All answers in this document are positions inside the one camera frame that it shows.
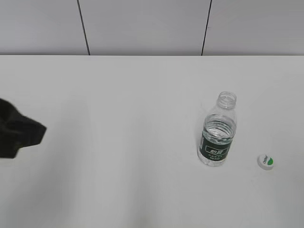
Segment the plastic water bottle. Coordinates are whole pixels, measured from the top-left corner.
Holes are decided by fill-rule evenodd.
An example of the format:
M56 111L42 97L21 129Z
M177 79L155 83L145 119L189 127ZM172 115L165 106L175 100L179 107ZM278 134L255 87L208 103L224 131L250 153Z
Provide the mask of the plastic water bottle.
M226 160L237 128L235 112L237 96L222 92L204 121L198 156L209 166L219 166Z

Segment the white bottle cap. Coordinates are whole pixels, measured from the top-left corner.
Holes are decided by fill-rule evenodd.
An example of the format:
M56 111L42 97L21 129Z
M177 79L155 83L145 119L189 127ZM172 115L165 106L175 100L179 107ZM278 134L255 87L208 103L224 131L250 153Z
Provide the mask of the white bottle cap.
M263 170L271 170L274 167L274 160L267 154L261 154L257 158L257 163Z

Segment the tabletop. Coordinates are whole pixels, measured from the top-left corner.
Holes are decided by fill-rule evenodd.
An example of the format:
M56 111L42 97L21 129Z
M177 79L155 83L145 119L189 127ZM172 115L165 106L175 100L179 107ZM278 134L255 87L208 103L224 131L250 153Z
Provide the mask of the tabletop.
M0 97L47 127L0 160L0 227L303 227L303 63L0 56ZM197 149L221 91L237 95L237 132L208 167Z

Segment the bottle mouth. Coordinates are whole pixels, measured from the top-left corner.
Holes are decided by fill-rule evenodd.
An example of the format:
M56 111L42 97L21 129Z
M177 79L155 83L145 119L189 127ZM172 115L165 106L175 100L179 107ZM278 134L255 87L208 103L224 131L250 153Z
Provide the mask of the bottle mouth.
M221 92L218 95L217 105L224 109L233 109L236 106L237 96L228 91Z

